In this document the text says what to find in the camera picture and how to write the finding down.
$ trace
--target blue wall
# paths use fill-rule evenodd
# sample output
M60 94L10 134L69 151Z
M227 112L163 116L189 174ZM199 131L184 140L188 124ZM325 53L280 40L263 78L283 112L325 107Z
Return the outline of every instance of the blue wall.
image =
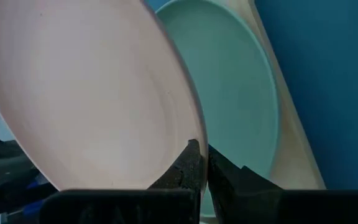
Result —
M255 0L324 181L358 189L358 0Z

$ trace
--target ceramic plate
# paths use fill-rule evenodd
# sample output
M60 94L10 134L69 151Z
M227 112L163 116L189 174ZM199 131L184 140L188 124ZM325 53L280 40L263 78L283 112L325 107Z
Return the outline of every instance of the ceramic plate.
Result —
M209 143L235 165L268 177L278 139L269 61L243 20L209 1L174 1L158 17L194 80ZM205 196L203 214L213 214Z
M138 0L0 1L0 114L56 188L146 189L198 139L185 70Z

